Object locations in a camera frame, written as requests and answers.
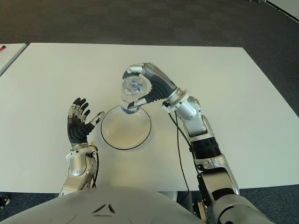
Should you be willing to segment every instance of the white surface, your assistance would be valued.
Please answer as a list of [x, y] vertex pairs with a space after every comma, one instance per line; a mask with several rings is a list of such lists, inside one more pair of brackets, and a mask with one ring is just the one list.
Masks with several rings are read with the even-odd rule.
[[269, 2], [285, 10], [292, 16], [299, 16], [299, 0], [270, 0]]
[[26, 44], [24, 43], [0, 43], [0, 47], [3, 45], [5, 45], [6, 48], [3, 51], [0, 51], [0, 76], [26, 47]]
[[109, 145], [127, 150], [142, 144], [149, 136], [150, 128], [150, 118], [144, 110], [126, 114], [117, 106], [105, 115], [101, 132]]
[[[139, 62], [153, 62], [198, 98], [240, 188], [299, 183], [299, 119], [244, 49], [34, 43], [0, 78], [0, 191], [59, 192], [71, 148], [69, 106], [86, 97], [90, 118], [107, 112], [119, 102], [123, 72]], [[186, 189], [176, 128], [161, 102], [143, 108], [152, 131], [141, 146], [108, 146], [100, 125], [89, 137], [100, 149], [98, 184]], [[180, 145], [190, 189], [197, 190], [182, 137]]]

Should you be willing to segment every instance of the wire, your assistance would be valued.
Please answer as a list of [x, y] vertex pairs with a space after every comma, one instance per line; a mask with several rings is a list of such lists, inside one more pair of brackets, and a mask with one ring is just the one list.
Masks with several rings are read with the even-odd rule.
[[99, 150], [98, 150], [98, 148], [96, 146], [92, 146], [92, 147], [95, 147], [96, 150], [97, 150], [97, 153], [96, 153], [96, 157], [97, 157], [97, 171], [95, 172], [95, 175], [93, 176], [93, 185], [92, 185], [92, 188], [95, 188], [96, 187], [95, 182], [97, 180], [98, 173], [99, 173], [99, 154], [98, 154]]
[[[178, 126], [178, 123], [175, 122], [175, 120], [173, 119], [173, 117], [171, 116], [171, 114], [169, 114], [172, 122], [174, 123], [174, 125], [178, 128], [178, 130], [181, 132], [182, 136], [184, 137], [184, 139], [186, 140], [189, 148], [191, 148], [191, 144], [189, 143], [189, 140], [187, 139], [186, 135], [184, 134], [184, 132], [182, 131], [182, 129]], [[197, 175], [199, 175], [199, 171], [197, 169], [197, 165], [195, 164], [195, 156], [194, 156], [194, 153], [192, 152], [192, 157], [193, 157], [193, 163], [194, 163], [194, 166], [195, 166], [195, 170], [196, 170], [196, 173]]]
[[184, 170], [183, 170], [183, 166], [182, 166], [182, 159], [181, 159], [181, 152], [179, 150], [179, 141], [178, 141], [178, 131], [179, 131], [179, 126], [178, 126], [178, 116], [177, 116], [177, 113], [175, 112], [175, 115], [176, 115], [176, 122], [174, 121], [174, 119], [172, 118], [171, 114], [169, 114], [171, 120], [174, 122], [174, 124], [176, 125], [177, 127], [177, 146], [178, 146], [178, 157], [179, 157], [179, 164], [181, 166], [181, 171], [182, 171], [182, 174], [183, 174], [183, 178], [184, 178], [184, 181], [185, 181], [185, 184], [186, 184], [186, 187], [187, 187], [187, 190], [188, 190], [188, 193], [182, 198], [182, 200], [179, 202], [179, 203], [182, 203], [184, 201], [184, 199], [189, 195], [190, 193], [190, 190], [189, 190], [189, 186], [187, 184], [187, 180], [186, 180], [186, 177], [185, 177], [185, 173], [184, 173]]
[[179, 130], [179, 132], [181, 132], [182, 136], [184, 137], [184, 139], [186, 140], [187, 144], [189, 147], [191, 147], [191, 144], [189, 143], [187, 137], [185, 136], [185, 134], [183, 133], [182, 129], [178, 126], [178, 123], [174, 121], [172, 115], [169, 113], [169, 117], [172, 120], [172, 122], [174, 123], [174, 125], [177, 127], [177, 129]]

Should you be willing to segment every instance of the gray carpet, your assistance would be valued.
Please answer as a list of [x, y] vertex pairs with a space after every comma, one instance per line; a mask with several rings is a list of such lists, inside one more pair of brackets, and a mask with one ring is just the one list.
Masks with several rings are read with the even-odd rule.
[[[0, 0], [0, 42], [243, 47], [299, 115], [299, 24], [246, 0]], [[299, 186], [241, 191], [276, 223], [299, 223]], [[13, 194], [0, 220], [54, 197]]]

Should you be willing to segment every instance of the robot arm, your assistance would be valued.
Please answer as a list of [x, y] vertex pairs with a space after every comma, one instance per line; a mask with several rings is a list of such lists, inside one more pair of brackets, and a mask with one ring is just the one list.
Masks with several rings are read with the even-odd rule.
[[239, 196], [237, 182], [219, 149], [207, 118], [202, 115], [198, 100], [178, 88], [151, 63], [130, 66], [123, 79], [140, 74], [150, 81], [152, 89], [146, 96], [130, 103], [128, 109], [164, 99], [162, 107], [168, 113], [177, 113], [183, 121], [191, 145], [190, 151], [194, 155], [204, 205], [213, 206], [216, 220], [222, 224], [271, 223], [247, 199]]
[[70, 107], [68, 114], [68, 136], [72, 149], [67, 154], [66, 159], [70, 162], [68, 177], [60, 192], [60, 196], [91, 187], [91, 181], [97, 171], [97, 161], [94, 155], [97, 150], [89, 146], [87, 135], [103, 118], [104, 112], [97, 114], [89, 123], [85, 124], [90, 110], [84, 114], [83, 111], [88, 107], [85, 99], [76, 99]]

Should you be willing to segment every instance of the clear plastic cup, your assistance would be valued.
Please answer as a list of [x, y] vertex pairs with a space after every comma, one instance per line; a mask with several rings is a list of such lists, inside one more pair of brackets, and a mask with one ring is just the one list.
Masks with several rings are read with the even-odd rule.
[[148, 90], [147, 82], [141, 76], [128, 76], [122, 81], [121, 109], [127, 114], [138, 112], [139, 107], [128, 109], [131, 102], [143, 97]]

